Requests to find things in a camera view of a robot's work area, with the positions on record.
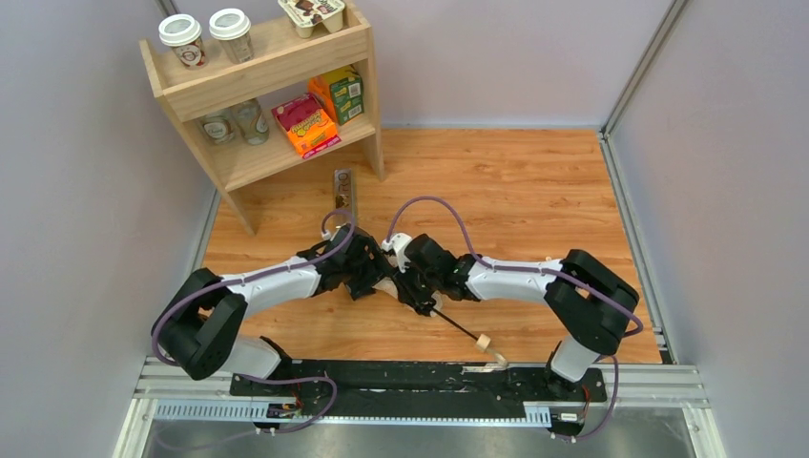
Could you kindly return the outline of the beige umbrella with black shaft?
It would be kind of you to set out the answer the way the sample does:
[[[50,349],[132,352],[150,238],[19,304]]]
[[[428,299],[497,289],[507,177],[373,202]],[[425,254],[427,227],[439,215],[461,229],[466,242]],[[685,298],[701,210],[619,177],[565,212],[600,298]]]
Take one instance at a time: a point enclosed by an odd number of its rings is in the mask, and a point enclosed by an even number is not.
[[[390,279],[384,279],[384,280],[381,280],[381,281],[377,282],[373,286],[373,289],[375,291],[385,292],[386,294],[388,294],[389,296],[394,297],[394,298],[399,297],[399,289],[394,284],[394,282],[392,280],[390,280]],[[451,319],[448,315],[446,315],[442,311],[443,302],[442,302],[442,299],[441,299],[441,296],[440,296],[439,293],[433,293],[432,294],[432,299],[435,301],[435,303],[433,305],[429,305],[426,308],[426,312],[427,312],[428,317],[441,318],[442,320],[449,323],[450,325],[452,325],[453,327],[455,327],[456,329],[460,330],[462,333],[464,333],[465,335],[470,337],[472,340],[474,340],[475,341],[475,347],[481,353],[488,354],[489,357],[491,357],[494,360],[493,363],[485,364],[485,367],[488,370],[490,370],[490,371],[505,370],[505,369],[508,368],[508,366],[509,366],[508,360],[505,358],[505,356],[501,352],[499,352],[497,349],[494,348],[494,346],[492,344],[492,339],[491,339],[490,336],[488,336],[487,334],[474,334],[473,332],[471,332],[470,330],[468,330],[464,326],[460,325],[459,323],[457,323],[456,321]]]

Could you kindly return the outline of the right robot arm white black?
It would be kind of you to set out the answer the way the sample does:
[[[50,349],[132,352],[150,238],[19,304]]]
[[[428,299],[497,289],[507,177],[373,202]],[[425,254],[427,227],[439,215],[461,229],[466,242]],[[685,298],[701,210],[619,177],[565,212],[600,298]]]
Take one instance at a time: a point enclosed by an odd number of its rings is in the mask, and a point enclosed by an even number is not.
[[[455,257],[426,234],[412,238],[404,233],[386,239],[382,249],[404,275],[404,287],[423,314],[434,309],[436,294],[458,302],[546,305],[568,332],[547,365],[557,380],[579,382],[591,364],[615,355],[624,337],[643,329],[634,314],[636,290],[584,250],[536,262],[497,260],[474,252]]]

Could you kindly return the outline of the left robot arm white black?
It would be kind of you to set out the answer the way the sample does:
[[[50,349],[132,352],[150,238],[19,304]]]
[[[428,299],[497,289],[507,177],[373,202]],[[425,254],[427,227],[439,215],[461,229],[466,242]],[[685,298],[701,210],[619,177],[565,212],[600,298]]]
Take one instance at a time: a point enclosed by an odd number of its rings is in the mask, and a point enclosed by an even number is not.
[[[200,268],[154,323],[153,350],[195,381],[218,371],[267,379],[280,366],[280,351],[266,339],[241,335],[245,319],[340,286],[353,299],[369,296],[395,271],[380,245],[352,224],[268,268],[228,275]]]

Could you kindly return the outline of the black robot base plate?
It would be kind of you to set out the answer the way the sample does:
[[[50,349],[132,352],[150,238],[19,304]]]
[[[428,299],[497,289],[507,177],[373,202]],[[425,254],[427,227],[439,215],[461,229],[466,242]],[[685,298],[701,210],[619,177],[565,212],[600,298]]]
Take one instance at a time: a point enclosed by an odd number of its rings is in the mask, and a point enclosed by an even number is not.
[[[426,413],[450,410],[515,409],[526,402],[572,402],[607,399],[598,369],[587,371],[580,386],[549,384],[542,366],[509,367],[487,371],[483,364],[434,362],[293,360],[281,363],[271,380],[293,380],[292,385],[263,385],[234,378],[234,396],[295,396],[304,414],[315,414],[329,400],[331,387],[311,383],[311,376],[327,376],[338,386],[333,406],[350,410],[391,409]]]

